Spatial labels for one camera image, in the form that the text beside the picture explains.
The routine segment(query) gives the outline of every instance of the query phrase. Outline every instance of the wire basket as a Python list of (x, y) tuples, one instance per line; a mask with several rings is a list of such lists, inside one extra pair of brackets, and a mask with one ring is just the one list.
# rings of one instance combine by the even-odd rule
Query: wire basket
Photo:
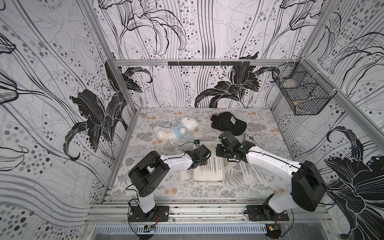
[(299, 63), (285, 63), (272, 73), (295, 115), (317, 115), (332, 97)]

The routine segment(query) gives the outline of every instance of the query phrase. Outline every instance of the white teddy bear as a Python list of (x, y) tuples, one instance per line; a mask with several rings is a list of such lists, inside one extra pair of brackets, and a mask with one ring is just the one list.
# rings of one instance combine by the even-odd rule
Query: white teddy bear
[(198, 125), (196, 119), (182, 117), (180, 121), (174, 121), (169, 128), (154, 126), (153, 131), (157, 138), (161, 140), (181, 139), (189, 135)]

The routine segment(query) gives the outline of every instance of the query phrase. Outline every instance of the blue shirt on teddy bear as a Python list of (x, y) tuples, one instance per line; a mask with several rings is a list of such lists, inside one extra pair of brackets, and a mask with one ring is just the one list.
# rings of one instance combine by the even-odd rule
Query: blue shirt on teddy bear
[[(177, 122), (177, 121), (173, 122), (170, 128), (172, 129), (172, 131), (174, 132), (174, 134), (178, 139), (181, 139), (191, 133), (191, 131), (189, 131), (188, 128), (182, 122)], [(187, 130), (185, 135), (180, 135), (181, 128), (185, 128)]]

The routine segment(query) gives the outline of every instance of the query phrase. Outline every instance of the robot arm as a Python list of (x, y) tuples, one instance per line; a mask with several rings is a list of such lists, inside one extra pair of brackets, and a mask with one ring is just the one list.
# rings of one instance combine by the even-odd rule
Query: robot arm
[[(264, 213), (269, 215), (267, 219), (272, 219), (275, 213), (295, 207), (315, 211), (326, 189), (319, 171), (312, 162), (290, 161), (248, 141), (240, 144), (230, 131), (225, 131), (219, 139), (222, 144), (217, 145), (216, 156), (256, 164), (292, 183), (292, 191), (272, 194), (266, 199), (262, 208)], [(128, 176), (137, 189), (140, 209), (148, 221), (156, 210), (153, 192), (166, 174), (206, 165), (210, 155), (211, 152), (204, 145), (194, 151), (172, 156), (159, 155), (152, 151), (131, 169)]]
[(172, 156), (159, 155), (156, 151), (152, 151), (129, 171), (128, 176), (139, 195), (140, 209), (148, 221), (152, 219), (156, 210), (153, 192), (167, 173), (206, 165), (210, 155), (211, 151), (204, 145), (193, 151)]
[(295, 207), (315, 211), (326, 189), (319, 171), (312, 162), (290, 161), (267, 152), (248, 141), (240, 144), (229, 131), (221, 134), (219, 139), (222, 145), (217, 145), (216, 156), (228, 159), (235, 158), (256, 164), (292, 183), (291, 192), (284, 191), (279, 194), (272, 194), (263, 206), (268, 206), (269, 210), (275, 213), (281, 213)]

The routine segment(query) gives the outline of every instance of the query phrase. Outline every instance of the table surface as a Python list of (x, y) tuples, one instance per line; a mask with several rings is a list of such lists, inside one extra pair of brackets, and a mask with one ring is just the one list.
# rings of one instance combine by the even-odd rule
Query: table surface
[[(237, 136), (240, 142), (245, 133), (255, 137), (255, 144), (264, 150), (291, 159), (289, 151), (279, 132), (272, 112), (269, 109), (241, 108), (143, 108), (128, 145), (125, 157), (119, 168), (118, 176), (111, 192), (112, 196), (133, 195), (125, 188), (131, 184), (128, 172), (150, 151), (156, 150), (162, 155), (177, 154), (177, 146), (194, 139), (200, 141), (218, 141), (221, 132), (211, 127), (211, 116), (231, 112), (236, 118), (247, 123), (245, 132)], [(153, 126), (169, 127), (174, 120), (192, 117), (199, 121), (198, 128), (190, 136), (181, 140), (159, 140), (152, 131)], [(290, 188), (290, 183), (274, 173), (256, 167), (266, 184), (258, 182), (254, 186), (245, 184), (239, 163), (224, 160), (225, 181), (222, 183), (199, 183), (192, 179), (192, 170), (188, 170), (189, 179), (182, 180), (180, 171), (171, 172), (155, 190), (155, 196), (181, 198), (265, 198), (271, 193), (282, 192)]]

